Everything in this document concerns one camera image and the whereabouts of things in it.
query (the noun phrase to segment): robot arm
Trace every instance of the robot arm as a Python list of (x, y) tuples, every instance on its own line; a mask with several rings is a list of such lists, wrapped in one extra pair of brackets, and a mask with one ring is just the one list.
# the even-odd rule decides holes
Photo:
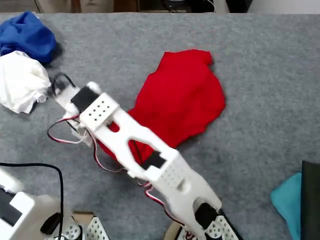
[[(208, 203), (219, 211), (222, 203), (204, 178), (192, 170), (181, 154), (163, 142), (149, 128), (141, 126), (99, 86), (89, 82), (81, 90), (59, 96), (56, 100), (66, 110), (65, 117), (79, 115), (77, 132), (89, 131), (106, 145), (132, 178), (150, 182), (166, 199), (172, 213), (184, 224), (187, 231), (198, 240), (205, 240), (205, 230), (195, 218), (196, 202)], [(119, 131), (111, 131), (107, 125), (115, 122)], [(139, 141), (159, 152), (160, 166), (141, 167), (134, 159), (128, 142)]]

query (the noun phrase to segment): red and white wire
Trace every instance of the red and white wire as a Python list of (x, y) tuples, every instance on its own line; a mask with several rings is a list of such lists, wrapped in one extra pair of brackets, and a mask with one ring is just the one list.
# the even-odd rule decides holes
[(185, 233), (185, 240), (193, 240), (195, 235), (193, 235), (191, 232), (187, 231)]
[(95, 162), (98, 164), (98, 166), (100, 168), (102, 168), (103, 170), (105, 171), (108, 171), (108, 172), (112, 172), (112, 173), (119, 173), (121, 172), (122, 170), (126, 170), (125, 168), (119, 168), (119, 169), (115, 169), (115, 170), (112, 170), (112, 169), (108, 169), (108, 168), (105, 168), (101, 162), (99, 161), (99, 158), (98, 158), (98, 155), (97, 155), (97, 150), (98, 150), (98, 144), (97, 144), (97, 140), (96, 138), (93, 136), (93, 134), (87, 130), (88, 134), (90, 135), (90, 137), (92, 138), (92, 143), (93, 143), (93, 158), (95, 160)]
[(160, 204), (160, 205), (163, 207), (165, 214), (166, 214), (169, 218), (171, 218), (173, 221), (177, 222), (178, 224), (184, 226), (184, 224), (183, 224), (182, 222), (180, 222), (178, 219), (176, 219), (174, 216), (172, 216), (172, 215), (169, 213), (169, 211), (168, 211), (168, 209), (167, 209), (167, 206), (166, 206), (166, 204), (165, 204), (163, 201), (161, 201), (159, 198), (157, 198), (157, 197), (155, 197), (155, 196), (153, 196), (153, 195), (150, 194), (150, 192), (153, 190), (153, 188), (154, 188), (154, 187), (153, 187), (152, 185), (146, 185), (146, 189), (144, 190), (144, 194), (145, 194), (148, 198), (150, 198), (151, 200), (153, 200), (153, 201), (155, 201), (156, 203)]
[(82, 136), (82, 138), (79, 140), (79, 141), (69, 141), (69, 140), (64, 140), (64, 139), (60, 139), (60, 138), (57, 138), (57, 137), (54, 137), (51, 135), (50, 133), (50, 130), (57, 124), (59, 123), (62, 123), (62, 122), (65, 122), (65, 121), (69, 121), (69, 120), (75, 120), (79, 117), (79, 115), (75, 115), (75, 116), (71, 116), (71, 117), (66, 117), (66, 118), (62, 118), (58, 121), (56, 121), (54, 124), (52, 124), (48, 130), (46, 131), (46, 134), (48, 135), (48, 137), (50, 139), (52, 139), (53, 141), (55, 142), (58, 142), (58, 143), (63, 143), (63, 144), (79, 144), (81, 142), (83, 142), (83, 140), (85, 139), (86, 137), (86, 134), (88, 133), (92, 139), (92, 142), (93, 142), (93, 158), (95, 160), (95, 162), (98, 164), (98, 166), (100, 168), (102, 168), (103, 170), (105, 171), (108, 171), (108, 172), (112, 172), (112, 173), (118, 173), (122, 170), (124, 170), (125, 168), (119, 168), (119, 169), (116, 169), (116, 170), (111, 170), (111, 169), (108, 169), (108, 168), (105, 168), (101, 162), (99, 161), (99, 158), (97, 156), (97, 149), (98, 149), (98, 144), (97, 144), (97, 141), (96, 141), (96, 138), (93, 136), (93, 134), (89, 131), (89, 130), (85, 130), (84, 132), (84, 135)]
[(80, 144), (84, 141), (85, 137), (86, 137), (86, 134), (87, 134), (87, 130), (85, 131), (85, 133), (83, 134), (82, 138), (78, 141), (69, 141), (69, 140), (65, 140), (65, 139), (60, 139), (60, 138), (57, 138), (57, 137), (54, 137), (51, 135), (50, 133), (50, 130), (57, 124), (59, 123), (62, 123), (62, 122), (66, 122), (66, 121), (70, 121), (70, 120), (75, 120), (79, 117), (79, 115), (75, 115), (75, 116), (71, 116), (71, 117), (66, 117), (66, 118), (61, 118), (60, 120), (56, 121), (54, 124), (52, 124), (48, 130), (46, 131), (46, 134), (48, 135), (48, 137), (50, 139), (52, 139), (53, 141), (55, 142), (58, 142), (58, 143), (63, 143), (63, 144)]

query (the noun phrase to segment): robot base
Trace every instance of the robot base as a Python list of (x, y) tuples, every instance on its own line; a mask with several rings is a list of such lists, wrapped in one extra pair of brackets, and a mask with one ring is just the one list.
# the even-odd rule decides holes
[[(207, 203), (203, 203), (195, 213), (195, 218), (205, 229), (206, 240), (243, 240), (222, 210), (216, 212)], [(187, 231), (178, 223), (173, 222), (163, 240), (197, 240), (196, 237), (186, 238)]]

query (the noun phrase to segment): teal cloth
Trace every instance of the teal cloth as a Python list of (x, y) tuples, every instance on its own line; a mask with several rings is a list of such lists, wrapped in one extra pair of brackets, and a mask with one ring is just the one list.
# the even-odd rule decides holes
[(293, 240), (301, 239), (301, 172), (296, 173), (271, 193), (271, 201), (285, 219)]

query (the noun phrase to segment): wire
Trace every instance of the wire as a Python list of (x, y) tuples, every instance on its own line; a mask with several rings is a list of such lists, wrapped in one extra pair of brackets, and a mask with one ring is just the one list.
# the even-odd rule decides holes
[(137, 183), (140, 187), (148, 187), (148, 186), (151, 184), (149, 181), (147, 181), (146, 183), (141, 183), (141, 182), (139, 182), (139, 180), (137, 180), (136, 183)]
[(214, 10), (213, 10), (213, 12), (215, 13), (216, 12), (216, 6), (215, 6), (215, 4), (214, 4), (214, 1), (215, 0), (207, 0), (209, 3), (211, 3), (212, 4), (212, 6), (213, 6), (213, 8), (214, 8)]
[(13, 168), (46, 167), (46, 168), (54, 169), (58, 172), (59, 179), (60, 179), (60, 226), (59, 226), (58, 240), (61, 240), (63, 224), (64, 224), (64, 179), (63, 179), (61, 170), (54, 165), (50, 165), (50, 164), (46, 164), (46, 163), (4, 163), (4, 162), (0, 162), (0, 166), (13, 167)]
[(126, 170), (125, 168), (119, 168), (119, 169), (116, 169), (116, 170), (112, 170), (112, 169), (108, 169), (108, 168), (105, 168), (101, 162), (99, 161), (99, 158), (97, 156), (97, 149), (98, 149), (98, 144), (97, 144), (97, 140), (96, 138), (93, 136), (93, 134), (87, 130), (88, 134), (90, 135), (90, 137), (92, 138), (92, 143), (93, 143), (93, 158), (95, 160), (95, 162), (98, 164), (98, 166), (100, 168), (102, 168), (103, 170), (105, 171), (108, 171), (108, 172), (112, 172), (112, 173), (119, 173), (121, 172), (122, 170)]
[(74, 82), (71, 80), (71, 78), (67, 75), (67, 74), (65, 74), (64, 72), (58, 72), (54, 77), (53, 77), (53, 80), (52, 80), (52, 82), (51, 82), (51, 89), (52, 89), (52, 93), (53, 93), (53, 95), (55, 95), (55, 96), (57, 96), (57, 94), (56, 94), (56, 82), (57, 82), (57, 79), (59, 78), (59, 77), (65, 77), (68, 81), (69, 81), (69, 83), (72, 85), (72, 87), (76, 87), (76, 85), (74, 84)]
[(191, 232), (187, 231), (185, 233), (185, 240), (192, 240), (195, 237)]
[(34, 4), (35, 4), (36, 9), (38, 10), (38, 12), (39, 12), (39, 13), (41, 13), (41, 11), (40, 11), (40, 7), (39, 7), (39, 5), (38, 5), (37, 0), (34, 0)]
[(85, 130), (82, 138), (81, 138), (79, 141), (69, 141), (69, 140), (60, 139), (60, 138), (57, 138), (57, 137), (52, 136), (51, 133), (50, 133), (50, 130), (51, 130), (55, 125), (57, 125), (57, 124), (59, 124), (59, 123), (62, 123), (62, 122), (65, 122), (65, 121), (69, 121), (69, 120), (74, 120), (74, 121), (77, 122), (77, 120), (75, 120), (75, 119), (77, 119), (78, 117), (79, 117), (79, 115), (75, 115), (75, 116), (71, 116), (71, 117), (67, 117), (67, 118), (62, 118), (62, 119), (56, 121), (54, 124), (52, 124), (52, 125), (48, 128), (48, 130), (46, 131), (46, 134), (48, 135), (48, 137), (49, 137), (50, 139), (52, 139), (53, 141), (58, 142), (58, 143), (63, 143), (63, 144), (80, 144), (80, 143), (82, 143), (82, 142), (84, 141), (85, 137), (86, 137), (87, 132), (88, 132), (87, 130)]
[(167, 209), (167, 206), (166, 206), (166, 204), (165, 204), (163, 201), (161, 201), (159, 198), (156, 198), (155, 196), (153, 196), (153, 195), (150, 194), (150, 192), (151, 192), (153, 189), (154, 189), (154, 187), (153, 187), (152, 185), (147, 185), (146, 189), (144, 190), (144, 194), (145, 194), (148, 198), (150, 198), (151, 200), (153, 200), (153, 201), (155, 201), (156, 203), (160, 204), (160, 205), (163, 207), (165, 214), (166, 214), (169, 218), (171, 218), (173, 221), (177, 222), (178, 224), (184, 226), (184, 224), (183, 224), (182, 222), (180, 222), (178, 219), (176, 219), (174, 216), (172, 216), (172, 215), (169, 213), (169, 211), (168, 211), (168, 209)]

